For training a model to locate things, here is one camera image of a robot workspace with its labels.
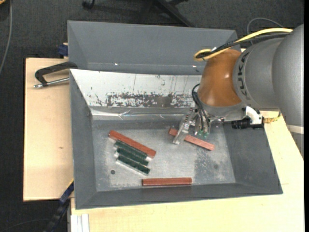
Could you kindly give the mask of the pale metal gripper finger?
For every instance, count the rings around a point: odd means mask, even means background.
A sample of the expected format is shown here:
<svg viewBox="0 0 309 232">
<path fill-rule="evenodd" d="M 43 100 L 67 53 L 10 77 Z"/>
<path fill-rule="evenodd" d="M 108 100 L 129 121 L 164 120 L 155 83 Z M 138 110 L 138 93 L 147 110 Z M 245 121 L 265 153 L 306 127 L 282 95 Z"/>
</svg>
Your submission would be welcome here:
<svg viewBox="0 0 309 232">
<path fill-rule="evenodd" d="M 184 141 L 186 136 L 189 134 L 190 125 L 184 125 L 180 130 L 180 141 Z"/>
<path fill-rule="evenodd" d="M 175 134 L 174 139 L 173 139 L 173 143 L 179 145 L 182 141 L 180 141 L 180 130 L 182 129 L 182 127 L 186 125 L 185 122 L 181 123 L 181 125 L 179 126 L 178 130 L 176 130 L 175 128 L 173 128 L 173 132 Z"/>
</svg>

